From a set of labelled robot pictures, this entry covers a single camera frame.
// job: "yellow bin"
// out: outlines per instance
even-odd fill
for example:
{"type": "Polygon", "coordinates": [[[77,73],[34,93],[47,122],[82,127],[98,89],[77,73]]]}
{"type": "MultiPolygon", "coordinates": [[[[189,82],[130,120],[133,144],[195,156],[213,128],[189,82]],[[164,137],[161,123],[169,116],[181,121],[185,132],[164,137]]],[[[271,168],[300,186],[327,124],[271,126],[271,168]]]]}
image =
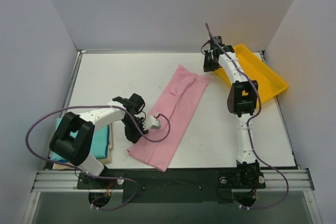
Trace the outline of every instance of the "yellow bin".
{"type": "MultiPolygon", "coordinates": [[[[258,92],[262,104],[288,88],[288,84],[257,56],[255,56],[255,54],[252,53],[245,45],[240,44],[234,47],[234,49],[239,60],[239,64],[244,72],[251,80],[257,80],[258,92]]],[[[223,68],[216,70],[216,73],[225,81],[226,84],[231,86],[230,80],[223,68]]]]}

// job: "bolt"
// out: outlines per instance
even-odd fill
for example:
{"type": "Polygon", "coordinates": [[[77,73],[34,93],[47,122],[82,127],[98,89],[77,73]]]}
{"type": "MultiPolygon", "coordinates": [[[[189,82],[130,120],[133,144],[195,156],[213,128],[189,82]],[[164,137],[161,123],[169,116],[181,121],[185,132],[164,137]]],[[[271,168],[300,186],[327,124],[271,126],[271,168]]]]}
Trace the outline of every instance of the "bolt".
{"type": "Polygon", "coordinates": [[[265,183],[265,179],[264,179],[264,177],[259,176],[259,183],[260,183],[260,184],[265,183]]]}
{"type": "Polygon", "coordinates": [[[122,185],[122,184],[124,184],[124,180],[123,180],[123,179],[117,179],[117,184],[118,184],[118,185],[122,185]]]}
{"type": "Polygon", "coordinates": [[[223,184],[226,184],[227,180],[225,177],[220,177],[219,182],[223,185],[223,184]]]}

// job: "teal cloth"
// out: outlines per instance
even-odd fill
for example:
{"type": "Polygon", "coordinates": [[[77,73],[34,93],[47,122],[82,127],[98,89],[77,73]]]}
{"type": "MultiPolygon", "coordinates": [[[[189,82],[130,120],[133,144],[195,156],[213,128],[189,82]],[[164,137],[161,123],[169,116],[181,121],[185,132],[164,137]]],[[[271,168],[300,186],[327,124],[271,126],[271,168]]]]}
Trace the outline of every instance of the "teal cloth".
{"type": "MultiPolygon", "coordinates": [[[[56,128],[58,127],[61,120],[62,118],[57,119],[56,128]]],[[[76,137],[77,132],[71,132],[70,135],[76,137]]],[[[109,127],[106,126],[93,134],[90,153],[97,159],[103,159],[107,157],[108,147],[109,147],[109,127]]],[[[53,153],[51,160],[60,161],[64,163],[67,162],[65,159],[63,159],[55,152],[53,153]]]]}

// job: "white table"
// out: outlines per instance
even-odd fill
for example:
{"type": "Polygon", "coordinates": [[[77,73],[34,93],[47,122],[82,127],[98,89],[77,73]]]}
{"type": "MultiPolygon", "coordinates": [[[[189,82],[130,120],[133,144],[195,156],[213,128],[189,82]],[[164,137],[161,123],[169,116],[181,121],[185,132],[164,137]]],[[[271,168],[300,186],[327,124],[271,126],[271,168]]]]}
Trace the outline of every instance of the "white table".
{"type": "MultiPolygon", "coordinates": [[[[212,81],[169,168],[236,167],[235,119],[226,106],[229,87],[215,73],[203,73],[203,58],[200,53],[83,54],[70,105],[102,105],[114,97],[137,93],[146,102],[144,111],[149,112],[179,64],[191,72],[208,74],[212,81]]],[[[273,166],[295,166],[275,100],[262,107],[253,128],[257,153],[273,166]]],[[[112,162],[107,167],[151,168],[128,155],[131,145],[122,122],[115,122],[112,162]]]]}

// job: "pink fabric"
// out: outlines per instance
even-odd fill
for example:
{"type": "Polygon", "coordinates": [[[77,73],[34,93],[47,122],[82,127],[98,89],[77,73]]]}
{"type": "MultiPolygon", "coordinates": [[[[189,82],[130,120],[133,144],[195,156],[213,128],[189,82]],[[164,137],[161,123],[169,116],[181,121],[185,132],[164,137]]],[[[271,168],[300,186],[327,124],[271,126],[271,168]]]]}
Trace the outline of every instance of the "pink fabric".
{"type": "MultiPolygon", "coordinates": [[[[159,143],[151,143],[142,137],[128,149],[128,153],[135,159],[165,172],[210,80],[208,76],[191,73],[179,65],[149,113],[162,113],[169,118],[169,136],[159,143]]],[[[165,136],[168,131],[167,122],[165,119],[161,119],[160,122],[161,128],[150,130],[146,135],[148,138],[157,140],[165,136]]]]}

